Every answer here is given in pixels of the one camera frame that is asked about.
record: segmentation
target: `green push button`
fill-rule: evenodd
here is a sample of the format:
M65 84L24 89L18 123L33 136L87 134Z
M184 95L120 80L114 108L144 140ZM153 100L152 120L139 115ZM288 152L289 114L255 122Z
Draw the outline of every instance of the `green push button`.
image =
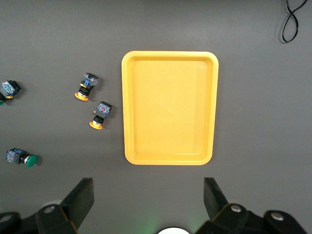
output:
M27 167L32 167L35 165L35 163L37 162L37 156L36 155L31 155L27 161L26 161L26 166Z

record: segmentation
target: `yellow tray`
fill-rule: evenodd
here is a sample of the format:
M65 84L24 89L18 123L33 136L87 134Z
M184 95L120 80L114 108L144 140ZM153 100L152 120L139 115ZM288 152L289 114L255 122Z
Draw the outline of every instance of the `yellow tray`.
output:
M132 164L212 157L218 60L209 52L131 51L122 60L125 155Z

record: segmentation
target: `bolt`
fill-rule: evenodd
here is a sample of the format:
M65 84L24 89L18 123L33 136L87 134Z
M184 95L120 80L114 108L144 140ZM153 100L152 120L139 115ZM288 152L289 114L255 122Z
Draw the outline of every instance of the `bolt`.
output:
M11 215L11 214L3 216L2 218L0 218L0 223L4 223L4 222L10 220L12 218L12 216L13 215Z
M277 213L277 212L273 212L271 216L273 219L278 220L278 221L284 220L284 217L280 213Z
M231 210L234 211L234 212L241 212L242 211L242 208L240 208L240 206L237 206L237 205L232 205L231 206Z
M55 209L54 206L49 206L49 207L45 208L43 212L48 214L48 213L51 213L54 209Z

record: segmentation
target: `white circular light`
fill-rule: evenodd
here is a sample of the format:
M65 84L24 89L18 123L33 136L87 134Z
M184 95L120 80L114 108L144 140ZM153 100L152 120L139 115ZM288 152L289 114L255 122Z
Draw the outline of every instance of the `white circular light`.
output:
M181 228L166 228L160 231L158 234L189 234L189 233Z

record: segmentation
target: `dark gray background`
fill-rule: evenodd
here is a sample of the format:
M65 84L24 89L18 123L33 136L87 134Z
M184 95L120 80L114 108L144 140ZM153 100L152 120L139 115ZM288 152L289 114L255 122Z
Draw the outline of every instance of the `dark gray background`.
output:
M291 1L291 7L302 1ZM278 209L312 230L312 1L297 38L279 41L283 0L1 1L1 81L23 90L0 107L0 212L22 217L92 177L95 203L82 234L194 232L208 219L203 179L230 202ZM293 32L290 24L287 34ZM136 166L124 156L121 60L132 50L209 51L219 60L212 160L203 166ZM85 72L101 80L88 102ZM100 101L105 130L89 126ZM32 168L4 160L19 147Z

